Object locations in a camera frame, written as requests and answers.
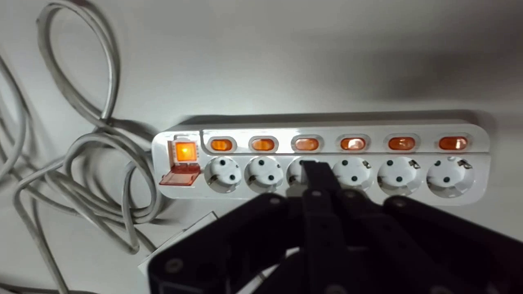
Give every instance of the gray cable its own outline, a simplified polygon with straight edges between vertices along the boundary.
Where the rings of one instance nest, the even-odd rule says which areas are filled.
[[[70,83],[62,68],[59,67],[51,45],[51,24],[57,11],[69,10],[77,14],[98,37],[98,42],[106,55],[108,63],[108,96],[103,111],[97,109],[82,93]],[[66,99],[92,124],[105,127],[116,104],[118,86],[119,86],[119,54],[115,41],[111,39],[110,29],[105,28],[105,21],[87,6],[80,6],[75,1],[49,3],[38,16],[38,45],[44,57],[44,62],[66,96]]]
[[[2,57],[0,57],[0,72],[15,94],[13,106],[15,106],[17,121],[18,121],[18,132],[15,137],[13,150],[12,153],[5,153],[7,158],[3,163],[0,163],[0,179],[2,179],[15,166],[17,160],[21,155],[25,137],[26,137],[26,112],[23,106],[21,91]]]
[[[97,34],[108,62],[110,72],[110,86],[106,104],[103,109],[97,109],[80,91],[69,81],[64,75],[57,60],[52,52],[51,45],[51,23],[57,11],[69,10],[80,16],[90,29]],[[111,114],[116,104],[118,86],[119,86],[119,60],[116,44],[111,39],[110,29],[105,28],[105,21],[100,14],[88,10],[88,6],[80,6],[75,1],[61,1],[48,5],[38,18],[38,39],[39,39],[39,50],[43,59],[56,81],[61,88],[66,99],[84,116],[90,121],[97,129],[90,134],[79,137],[69,148],[69,152],[56,160],[48,163],[44,168],[34,171],[31,176],[20,181],[15,191],[15,209],[18,210],[20,217],[23,219],[30,235],[33,237],[38,250],[57,286],[61,294],[69,294],[69,287],[64,281],[64,276],[56,264],[56,259],[51,253],[51,248],[44,241],[43,230],[34,224],[34,220],[26,212],[21,196],[31,196],[31,199],[41,201],[57,210],[75,214],[85,217],[93,227],[100,228],[108,240],[116,243],[118,246],[124,248],[129,253],[136,253],[139,250],[139,241],[144,243],[147,250],[155,250],[152,241],[149,241],[144,233],[136,228],[136,224],[151,222],[157,217],[162,209],[162,194],[157,191],[154,178],[152,178],[152,163],[151,158],[146,157],[146,152],[133,142],[124,134],[118,132],[116,129],[110,127]],[[102,196],[92,192],[87,186],[79,183],[74,178],[72,165],[77,158],[85,155],[92,147],[111,147],[119,150],[123,155],[129,158],[124,171],[124,181],[121,189],[121,204],[116,201],[105,201]],[[131,179],[133,175],[139,171],[141,176],[146,179],[149,191],[151,191],[151,202],[149,206],[137,209],[131,206]],[[52,188],[57,194],[67,199],[72,207],[64,206],[49,196],[39,192],[33,184],[46,183]],[[129,240],[121,238],[110,225],[116,225],[126,230]]]

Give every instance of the black device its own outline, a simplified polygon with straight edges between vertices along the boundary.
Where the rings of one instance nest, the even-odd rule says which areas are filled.
[[[301,197],[260,194],[159,253],[151,294],[523,294],[523,243],[405,196],[383,206],[303,161]]]

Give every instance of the power strip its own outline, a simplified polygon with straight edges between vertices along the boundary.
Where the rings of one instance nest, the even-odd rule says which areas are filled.
[[[185,126],[152,142],[159,189],[173,199],[299,196],[301,160],[317,160],[378,204],[464,206],[486,194],[489,152],[489,134],[466,121]]]

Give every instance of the extension cord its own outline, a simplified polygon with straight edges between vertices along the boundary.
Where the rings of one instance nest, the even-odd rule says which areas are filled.
[[[273,148],[253,150],[258,137]],[[317,139],[317,148],[296,150],[296,139],[303,137]],[[343,150],[345,137],[366,145]],[[392,150],[394,137],[407,145],[412,139],[412,148]],[[443,137],[455,137],[456,150],[443,150]],[[229,150],[213,150],[213,140]],[[196,150],[177,153],[191,143]],[[319,160],[330,163],[343,188],[360,189],[378,204],[404,194],[432,206],[464,206],[486,194],[489,152],[489,134],[466,121],[183,126],[152,142],[155,181],[173,199],[250,199],[267,191],[299,196],[299,161]]]

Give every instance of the electrical cord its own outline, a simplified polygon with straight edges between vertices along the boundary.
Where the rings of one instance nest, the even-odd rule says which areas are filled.
[[[12,168],[15,166],[17,160],[21,157],[23,152],[23,143],[25,143],[25,137],[26,137],[26,112],[25,112],[25,106],[23,106],[23,94],[18,88],[18,83],[15,81],[15,77],[12,75],[10,68],[7,67],[7,63],[3,62],[3,59],[0,57],[0,72],[7,81],[7,85],[10,86],[12,93],[15,94],[13,103],[10,103],[15,109],[15,119],[18,122],[18,130],[17,135],[13,137],[13,150],[10,153],[3,152],[2,148],[2,157],[0,157],[0,179],[3,176],[7,176]]]
[[[108,80],[108,96],[103,109],[95,108],[88,99],[69,81],[69,78],[61,70],[51,45],[51,24],[61,10],[69,10],[84,19],[88,28],[97,34],[102,49],[106,55],[110,80]],[[21,196],[30,196],[38,202],[44,202],[57,210],[82,215],[93,227],[124,248],[129,253],[139,251],[139,243],[142,243],[149,251],[154,251],[155,246],[147,237],[136,228],[137,224],[151,222],[162,210],[162,194],[157,191],[152,163],[147,152],[144,152],[134,140],[126,137],[123,132],[111,127],[111,114],[118,98],[119,86],[119,55],[116,42],[111,37],[110,29],[105,26],[105,21],[95,10],[90,6],[79,5],[75,1],[61,1],[48,5],[38,18],[38,39],[39,50],[43,59],[62,91],[64,98],[72,104],[80,116],[95,126],[95,130],[85,135],[80,135],[67,150],[67,153],[41,170],[34,171],[31,176],[23,178],[15,191],[13,204],[21,220],[25,222],[31,238],[34,240],[59,294],[70,294],[66,279],[52,256],[52,251],[44,238],[43,228],[36,220],[31,219],[28,210],[21,202]],[[74,161],[80,157],[87,157],[87,152],[93,147],[110,147],[121,152],[129,158],[129,163],[124,166],[124,179],[121,188],[121,204],[113,199],[103,199],[90,191],[74,176]],[[131,201],[131,181],[134,173],[139,173],[149,188],[151,202],[146,207],[134,207]],[[61,194],[70,206],[66,206],[51,196],[46,196],[36,189],[36,183],[48,184],[54,192]],[[126,232],[128,238],[119,237],[111,225],[116,225]]]

